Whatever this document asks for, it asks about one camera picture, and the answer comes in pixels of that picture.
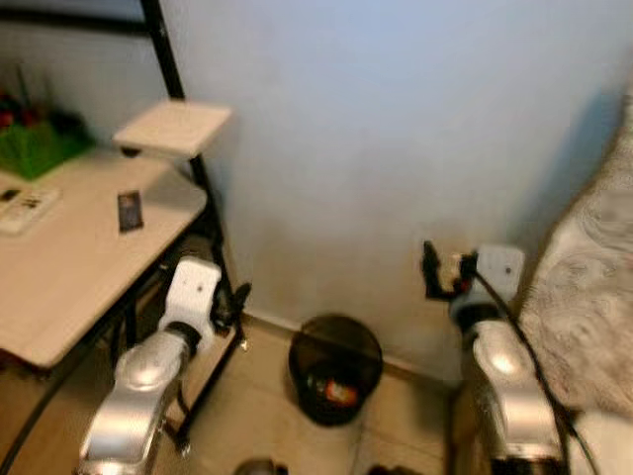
tiled floor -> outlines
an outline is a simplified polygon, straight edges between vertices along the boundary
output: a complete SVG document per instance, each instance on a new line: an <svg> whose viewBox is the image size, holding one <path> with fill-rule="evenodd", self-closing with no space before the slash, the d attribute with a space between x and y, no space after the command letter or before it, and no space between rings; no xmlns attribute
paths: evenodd
<svg viewBox="0 0 633 475"><path fill-rule="evenodd" d="M294 402L286 364L286 333L250 323L248 350L238 350L192 428L192 451L180 459L164 438L156 475L231 475L243 460L272 457L291 475L365 475L380 463L423 475L444 471L446 393L387 370L361 415L345 427L313 424ZM93 355L46 411L12 475L64 474L74 464L79 441L107 391L107 353ZM22 418L26 396L37 384L0 373L0 419ZM4 428L17 424L2 423ZM9 433L0 433L0 453Z"/></svg>

remote control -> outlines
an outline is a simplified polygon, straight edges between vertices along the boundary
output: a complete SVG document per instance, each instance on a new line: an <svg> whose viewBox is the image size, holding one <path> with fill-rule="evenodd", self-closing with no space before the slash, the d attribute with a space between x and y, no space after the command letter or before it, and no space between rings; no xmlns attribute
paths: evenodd
<svg viewBox="0 0 633 475"><path fill-rule="evenodd" d="M0 215L0 233L18 235L32 223L40 219L57 201L60 191L56 188L42 188L22 191L13 203Z"/></svg>

desk surface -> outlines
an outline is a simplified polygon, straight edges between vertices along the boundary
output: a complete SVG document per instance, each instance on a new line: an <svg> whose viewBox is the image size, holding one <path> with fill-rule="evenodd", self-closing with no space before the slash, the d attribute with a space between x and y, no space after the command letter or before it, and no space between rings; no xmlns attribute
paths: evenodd
<svg viewBox="0 0 633 475"><path fill-rule="evenodd" d="M29 185L0 174L0 185ZM96 150L33 186L61 198L21 236L0 236L0 348L54 366L203 210L172 165ZM139 190L144 227L119 234L117 195Z"/></svg>

trash can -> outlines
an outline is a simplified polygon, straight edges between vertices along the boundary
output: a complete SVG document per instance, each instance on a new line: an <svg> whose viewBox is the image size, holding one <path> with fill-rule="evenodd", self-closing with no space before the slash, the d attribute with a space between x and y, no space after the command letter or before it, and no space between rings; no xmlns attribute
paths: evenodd
<svg viewBox="0 0 633 475"><path fill-rule="evenodd" d="M361 323L330 314L304 324L288 357L299 406L322 426L350 422L383 372L383 352Z"/></svg>

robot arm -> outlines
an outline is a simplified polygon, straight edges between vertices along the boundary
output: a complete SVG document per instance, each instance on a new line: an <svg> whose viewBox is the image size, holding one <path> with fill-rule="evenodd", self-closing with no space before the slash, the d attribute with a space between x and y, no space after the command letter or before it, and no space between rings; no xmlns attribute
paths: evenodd
<svg viewBox="0 0 633 475"><path fill-rule="evenodd" d="M84 439L79 475L147 475L159 429L197 349L213 342L210 312L220 270L185 257L176 267L158 332L126 352L115 386Z"/></svg>
<svg viewBox="0 0 633 475"><path fill-rule="evenodd" d="M462 257L455 290L446 292L439 284L435 249L424 244L426 297L448 301L451 320L462 332L462 373L474 396L493 473L559 473L562 443L534 364L502 309L472 279L476 268L507 301L516 293L522 266L520 250L484 245Z"/></svg>

